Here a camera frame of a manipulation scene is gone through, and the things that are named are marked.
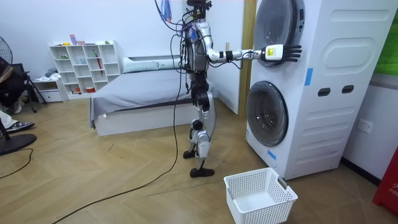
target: humanoid robot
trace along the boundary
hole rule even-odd
[[[193,20],[184,24],[185,65],[191,79],[191,96],[193,104],[198,108],[198,119],[192,121],[189,132],[189,147],[183,153],[183,158],[195,158],[196,168],[190,171],[191,177],[208,177],[215,172],[203,167],[207,158],[211,137],[216,126],[216,108],[213,95],[209,92],[206,81],[210,64],[231,63],[240,60],[262,60],[264,62],[297,62],[300,57],[299,45],[270,45],[257,50],[227,50],[213,49],[210,25],[205,21],[206,10],[211,7],[211,1],[188,0],[187,4],[194,9],[190,15]]]

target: washing machine door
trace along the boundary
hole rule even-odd
[[[248,95],[246,116],[254,137],[265,146],[276,146],[285,138],[288,114],[280,91],[267,81],[254,84]]]
[[[262,0],[254,24],[254,49],[273,44],[298,44],[303,26],[303,0]],[[265,67],[281,64],[260,59],[259,62]]]

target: gray bed sheet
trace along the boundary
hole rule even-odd
[[[191,95],[185,88],[185,74],[181,79],[178,99],[184,100]],[[175,70],[122,74],[91,96],[88,125],[95,128],[93,121],[102,114],[175,101],[179,86],[180,74]]]

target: washing machine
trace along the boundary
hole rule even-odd
[[[297,63],[253,61],[246,139],[285,179],[338,167],[396,0],[258,0],[254,48],[300,44]]]

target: shoe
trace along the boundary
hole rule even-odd
[[[19,98],[12,106],[11,111],[13,114],[19,114],[22,110],[22,100]]]
[[[6,128],[6,131],[8,133],[14,133],[17,131],[22,131],[22,130],[26,130],[29,129],[31,127],[35,126],[35,123],[31,123],[31,122],[20,122],[17,121],[15,122],[13,125],[11,125],[9,128]]]

